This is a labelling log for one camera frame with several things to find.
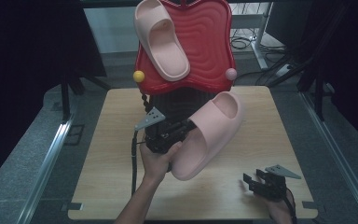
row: slipper strap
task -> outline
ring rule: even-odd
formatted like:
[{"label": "slipper strap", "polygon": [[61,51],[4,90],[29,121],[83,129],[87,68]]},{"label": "slipper strap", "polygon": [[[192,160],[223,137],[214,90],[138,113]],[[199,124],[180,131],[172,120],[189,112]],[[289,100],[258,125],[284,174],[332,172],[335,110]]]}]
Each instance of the slipper strap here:
[{"label": "slipper strap", "polygon": [[168,14],[164,6],[154,7],[136,19],[137,27],[141,34],[147,34],[145,41],[149,42],[148,35],[150,31],[161,21],[173,23],[170,14]]}]

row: pink ball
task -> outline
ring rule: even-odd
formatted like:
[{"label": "pink ball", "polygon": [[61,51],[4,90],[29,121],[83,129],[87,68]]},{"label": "pink ball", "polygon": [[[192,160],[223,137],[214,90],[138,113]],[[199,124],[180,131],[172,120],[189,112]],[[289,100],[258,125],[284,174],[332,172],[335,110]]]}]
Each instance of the pink ball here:
[{"label": "pink ball", "polygon": [[226,71],[226,78],[231,81],[237,78],[237,70],[234,68],[228,68]]}]

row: black curtain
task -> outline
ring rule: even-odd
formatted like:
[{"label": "black curtain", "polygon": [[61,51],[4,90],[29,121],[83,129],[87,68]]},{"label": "black curtain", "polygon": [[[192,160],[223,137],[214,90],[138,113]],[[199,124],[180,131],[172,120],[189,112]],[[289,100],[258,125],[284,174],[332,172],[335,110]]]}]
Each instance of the black curtain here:
[{"label": "black curtain", "polygon": [[0,167],[63,74],[105,76],[83,9],[46,3],[0,1]]},{"label": "black curtain", "polygon": [[340,3],[349,7],[323,50],[319,63],[324,62],[324,66],[320,72],[335,89],[333,104],[358,131],[358,1],[314,0],[303,36],[305,44],[297,58],[309,58]]}]

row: gray floor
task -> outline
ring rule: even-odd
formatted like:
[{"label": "gray floor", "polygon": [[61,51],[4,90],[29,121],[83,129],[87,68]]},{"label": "gray floor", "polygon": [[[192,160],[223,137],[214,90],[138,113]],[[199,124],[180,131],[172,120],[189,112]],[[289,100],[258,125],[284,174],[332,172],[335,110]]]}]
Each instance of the gray floor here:
[{"label": "gray floor", "polygon": [[[133,57],[133,53],[120,55],[120,61],[117,62],[117,55],[104,55],[108,77],[101,79],[114,88],[136,87],[131,79]],[[252,53],[236,53],[235,58],[239,74],[259,71]],[[351,182],[343,174],[340,168],[342,165],[335,160],[336,156],[312,119],[301,94],[297,92],[299,76],[270,89],[319,210],[319,216],[314,220],[300,220],[299,223],[358,223],[356,190],[353,190]],[[260,74],[245,75],[236,85],[254,85],[260,78]],[[264,84],[273,78],[265,75],[258,83]],[[96,223],[75,222],[66,213],[106,95],[102,88],[85,79],[82,81],[86,92],[81,96],[71,94],[73,109],[76,110],[72,132],[65,139],[34,213],[28,214],[26,220],[31,223]],[[306,96],[311,97],[311,92],[306,93]],[[60,104],[60,87],[46,93],[44,107],[2,166],[0,223],[16,223],[24,205],[30,202],[29,195],[34,192],[34,181],[61,124]],[[324,125],[335,137],[340,152],[358,179],[358,132],[337,112],[328,97],[324,98],[324,116]],[[254,223],[272,222],[257,220]]]}]

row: human arm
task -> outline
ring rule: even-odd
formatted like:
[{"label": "human arm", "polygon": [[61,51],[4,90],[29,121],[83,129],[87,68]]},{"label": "human arm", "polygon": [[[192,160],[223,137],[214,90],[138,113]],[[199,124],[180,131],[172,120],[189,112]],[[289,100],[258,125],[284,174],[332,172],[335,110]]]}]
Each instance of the human arm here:
[{"label": "human arm", "polygon": [[158,154],[150,151],[145,144],[141,144],[140,149],[145,175],[141,185],[118,215],[115,223],[144,223],[153,196],[167,173],[169,162],[181,145],[181,142],[175,143],[166,154]]}]

